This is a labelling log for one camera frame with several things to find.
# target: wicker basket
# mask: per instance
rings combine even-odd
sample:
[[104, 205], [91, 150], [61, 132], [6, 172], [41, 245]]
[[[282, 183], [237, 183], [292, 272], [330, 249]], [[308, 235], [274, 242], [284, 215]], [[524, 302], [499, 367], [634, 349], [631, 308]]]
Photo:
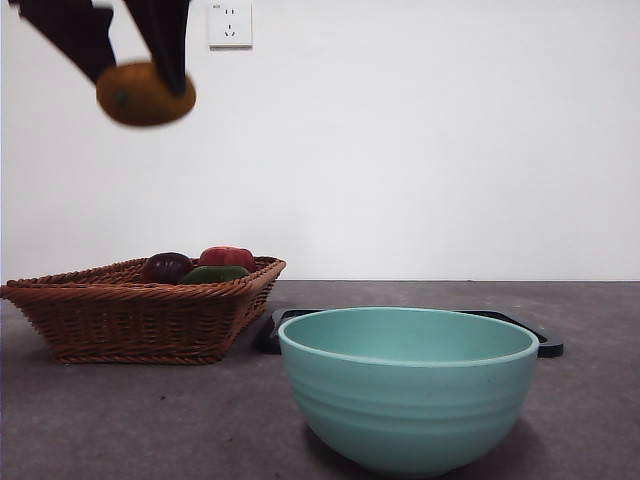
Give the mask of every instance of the wicker basket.
[[165, 285], [139, 283], [145, 261], [11, 280], [0, 296], [22, 310], [63, 363], [206, 364], [222, 359], [264, 312], [286, 265], [256, 257], [258, 270], [244, 278]]

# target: table surface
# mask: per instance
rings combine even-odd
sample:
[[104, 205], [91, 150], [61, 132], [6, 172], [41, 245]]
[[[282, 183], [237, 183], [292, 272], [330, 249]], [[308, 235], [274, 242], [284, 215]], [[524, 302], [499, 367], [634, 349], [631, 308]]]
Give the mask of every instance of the table surface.
[[[443, 480], [640, 478], [640, 283], [279, 281], [281, 308], [401, 305], [514, 314], [560, 336], [508, 437]], [[206, 366], [61, 365], [2, 302], [7, 480], [380, 479], [306, 426], [262, 317]]]

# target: bowl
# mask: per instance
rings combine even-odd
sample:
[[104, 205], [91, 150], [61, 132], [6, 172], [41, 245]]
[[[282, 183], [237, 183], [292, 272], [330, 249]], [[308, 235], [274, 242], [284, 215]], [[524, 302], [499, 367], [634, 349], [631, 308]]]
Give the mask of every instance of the bowl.
[[401, 307], [302, 315], [278, 335], [313, 432], [398, 478], [439, 476], [498, 445], [520, 415], [539, 346], [500, 320]]

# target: brown potato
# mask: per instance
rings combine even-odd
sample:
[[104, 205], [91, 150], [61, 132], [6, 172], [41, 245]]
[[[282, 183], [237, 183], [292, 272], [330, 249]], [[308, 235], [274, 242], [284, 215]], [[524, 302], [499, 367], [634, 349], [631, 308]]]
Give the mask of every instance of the brown potato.
[[193, 108], [196, 91], [189, 76], [186, 89], [174, 95], [153, 63], [107, 68], [96, 82], [96, 99], [116, 122], [146, 127], [177, 120]]

